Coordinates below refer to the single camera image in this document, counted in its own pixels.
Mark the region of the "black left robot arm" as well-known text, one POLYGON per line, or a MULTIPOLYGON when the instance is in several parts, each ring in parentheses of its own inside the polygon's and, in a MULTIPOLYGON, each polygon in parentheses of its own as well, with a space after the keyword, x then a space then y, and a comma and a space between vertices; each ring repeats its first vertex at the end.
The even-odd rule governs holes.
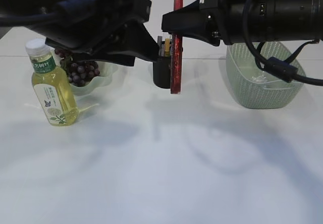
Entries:
POLYGON ((158 45, 145 28, 150 0, 1 0, 1 26, 25 27, 76 61, 131 67, 156 62, 158 45))

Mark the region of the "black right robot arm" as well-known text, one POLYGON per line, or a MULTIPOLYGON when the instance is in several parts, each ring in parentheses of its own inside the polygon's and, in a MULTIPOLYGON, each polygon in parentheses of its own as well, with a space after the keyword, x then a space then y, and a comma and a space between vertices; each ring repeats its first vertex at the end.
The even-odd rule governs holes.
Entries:
MULTIPOLYGON (((158 45, 144 27, 150 0, 103 0, 107 30, 91 60, 133 66, 156 62, 158 45)), ((218 46, 252 42, 322 39, 322 0, 196 0, 163 15, 163 32, 218 46)))

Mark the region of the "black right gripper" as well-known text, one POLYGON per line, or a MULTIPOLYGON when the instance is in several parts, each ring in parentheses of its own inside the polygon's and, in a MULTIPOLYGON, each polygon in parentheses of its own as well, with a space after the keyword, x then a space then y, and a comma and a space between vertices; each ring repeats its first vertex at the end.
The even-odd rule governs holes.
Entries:
POLYGON ((163 32, 219 46, 232 45, 228 29, 229 0, 196 0, 162 17, 163 32))

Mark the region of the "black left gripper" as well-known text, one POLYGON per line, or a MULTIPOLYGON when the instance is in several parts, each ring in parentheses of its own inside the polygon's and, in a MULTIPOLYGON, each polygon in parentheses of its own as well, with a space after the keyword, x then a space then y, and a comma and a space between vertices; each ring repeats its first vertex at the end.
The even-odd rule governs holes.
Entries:
POLYGON ((77 10, 82 19, 68 16, 59 22, 30 26, 30 30, 45 36, 52 47, 72 51, 75 61, 126 67, 133 67, 137 58, 154 63, 159 47, 144 26, 150 7, 151 0, 98 0, 91 16, 82 6, 77 10))

